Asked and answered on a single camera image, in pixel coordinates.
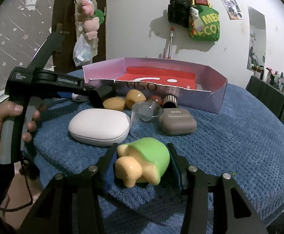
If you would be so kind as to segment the white oval case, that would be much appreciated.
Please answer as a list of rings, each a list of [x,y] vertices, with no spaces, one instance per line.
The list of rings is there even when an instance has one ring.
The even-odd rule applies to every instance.
[[[71,136],[79,142],[94,146],[122,143],[129,134],[127,114],[109,109],[86,109],[76,114],[68,125]]]

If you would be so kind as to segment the green yellow bear figurine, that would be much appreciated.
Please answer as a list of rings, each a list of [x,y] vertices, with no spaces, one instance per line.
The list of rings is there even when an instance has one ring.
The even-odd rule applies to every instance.
[[[158,185],[170,163],[167,146],[150,137],[119,145],[117,155],[115,176],[127,188],[136,183]]]

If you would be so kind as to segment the grey brown eyeshadow case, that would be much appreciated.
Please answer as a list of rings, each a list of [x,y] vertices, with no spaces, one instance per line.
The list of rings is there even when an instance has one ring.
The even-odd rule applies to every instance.
[[[160,128],[169,136],[189,135],[196,131],[197,123],[191,113],[184,108],[165,108]]]

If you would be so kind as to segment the lilac round earbud case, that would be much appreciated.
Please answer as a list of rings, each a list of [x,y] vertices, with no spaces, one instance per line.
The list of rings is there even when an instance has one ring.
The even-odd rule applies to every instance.
[[[89,98],[83,95],[72,94],[72,100],[77,103],[84,103],[84,102],[89,101]]]

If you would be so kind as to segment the clear glass cup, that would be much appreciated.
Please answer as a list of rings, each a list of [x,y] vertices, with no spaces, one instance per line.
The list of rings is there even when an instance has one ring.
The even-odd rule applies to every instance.
[[[158,133],[163,108],[153,102],[135,103],[131,109],[130,134],[136,138],[152,137]]]

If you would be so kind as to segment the yellow round ball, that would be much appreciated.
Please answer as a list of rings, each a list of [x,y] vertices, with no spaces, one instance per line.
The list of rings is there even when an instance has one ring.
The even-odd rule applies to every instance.
[[[105,109],[123,111],[125,108],[125,99],[122,97],[112,97],[103,102]]]

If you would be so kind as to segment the silver studded cylinder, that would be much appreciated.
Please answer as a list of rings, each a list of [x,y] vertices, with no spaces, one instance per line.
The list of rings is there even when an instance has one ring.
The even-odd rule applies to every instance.
[[[174,95],[167,95],[162,102],[162,108],[177,108],[177,99]]]

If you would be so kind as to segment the clear plastic bag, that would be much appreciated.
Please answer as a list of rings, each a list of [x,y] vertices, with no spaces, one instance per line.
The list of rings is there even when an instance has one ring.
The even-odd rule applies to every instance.
[[[92,50],[83,35],[80,35],[74,46],[73,61],[75,66],[92,63]]]

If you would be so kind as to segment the blue textured table cloth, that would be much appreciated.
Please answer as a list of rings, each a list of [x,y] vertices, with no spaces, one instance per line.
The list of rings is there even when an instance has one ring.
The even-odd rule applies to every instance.
[[[55,99],[34,137],[34,162],[42,185],[58,172],[80,173],[95,164],[105,148],[82,144],[68,132],[70,120],[89,104]],[[191,135],[167,136],[145,124],[139,137],[172,143],[188,162],[211,175],[233,175],[265,225],[284,210],[284,125],[257,98],[228,84],[219,113],[190,109],[197,122]],[[186,199],[169,181],[130,189],[114,185],[111,203],[100,199],[106,233],[179,233]]]

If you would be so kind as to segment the dark wooden door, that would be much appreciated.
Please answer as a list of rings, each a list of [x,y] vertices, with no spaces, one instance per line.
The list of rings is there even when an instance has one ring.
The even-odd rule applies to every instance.
[[[106,11],[106,0],[96,0],[98,9]],[[56,72],[72,72],[79,68],[75,66],[73,61],[73,49],[76,43],[75,30],[75,4],[74,0],[55,0],[53,6],[53,17],[51,28],[56,31],[57,24],[62,25],[62,31],[69,32],[65,40],[60,46],[58,53],[53,54],[54,70]]]

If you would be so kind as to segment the red brown ball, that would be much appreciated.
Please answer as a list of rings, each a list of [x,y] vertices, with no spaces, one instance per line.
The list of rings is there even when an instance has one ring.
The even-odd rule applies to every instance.
[[[162,98],[160,96],[158,96],[158,95],[150,96],[149,100],[154,102],[154,103],[156,103],[156,104],[158,104],[159,106],[161,106],[162,102],[163,102]]]

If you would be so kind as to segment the purple cardboard box tray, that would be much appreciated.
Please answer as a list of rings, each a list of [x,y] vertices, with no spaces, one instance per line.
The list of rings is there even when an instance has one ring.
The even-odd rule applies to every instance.
[[[135,89],[146,97],[176,97],[178,105],[220,112],[227,78],[211,68],[178,60],[120,58],[83,66],[84,81],[94,88],[113,84],[125,96]]]

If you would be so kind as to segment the pink plush toys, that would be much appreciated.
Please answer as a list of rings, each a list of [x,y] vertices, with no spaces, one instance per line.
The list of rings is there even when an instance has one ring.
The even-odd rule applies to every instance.
[[[88,40],[97,39],[100,25],[104,22],[104,13],[96,9],[91,0],[81,0],[81,9],[86,16],[83,23],[86,37]]]

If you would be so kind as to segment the dark cloth side table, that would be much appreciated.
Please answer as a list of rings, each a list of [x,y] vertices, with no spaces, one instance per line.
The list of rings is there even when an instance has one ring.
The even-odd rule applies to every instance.
[[[284,122],[284,93],[255,76],[251,76],[246,90],[260,100],[281,122]]]

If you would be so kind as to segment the orange grey pole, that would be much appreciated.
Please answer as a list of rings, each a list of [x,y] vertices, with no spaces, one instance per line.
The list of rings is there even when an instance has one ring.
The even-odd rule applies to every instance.
[[[174,36],[174,27],[170,27],[170,41],[169,41],[168,57],[167,57],[168,59],[171,59],[173,36]]]

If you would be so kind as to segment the green tote bag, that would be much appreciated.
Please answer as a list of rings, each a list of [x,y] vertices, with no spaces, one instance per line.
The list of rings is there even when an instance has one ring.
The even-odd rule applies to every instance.
[[[210,0],[190,0],[189,35],[199,41],[217,42],[220,39],[219,12]]]

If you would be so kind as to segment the wall mirror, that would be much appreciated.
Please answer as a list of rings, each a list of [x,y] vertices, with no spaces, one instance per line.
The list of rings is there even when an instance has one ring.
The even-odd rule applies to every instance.
[[[265,16],[251,6],[248,7],[248,13],[250,31],[247,69],[256,71],[265,66],[266,21]]]

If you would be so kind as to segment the black bag on wall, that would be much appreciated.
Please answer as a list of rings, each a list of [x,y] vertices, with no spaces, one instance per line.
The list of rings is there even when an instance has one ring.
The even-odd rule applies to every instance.
[[[170,0],[167,9],[169,23],[174,23],[184,28],[188,28],[190,7],[190,0]]]

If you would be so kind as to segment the wall photo collage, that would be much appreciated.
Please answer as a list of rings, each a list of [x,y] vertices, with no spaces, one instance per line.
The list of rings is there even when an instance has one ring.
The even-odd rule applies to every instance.
[[[231,20],[242,20],[241,10],[236,0],[221,0]]]

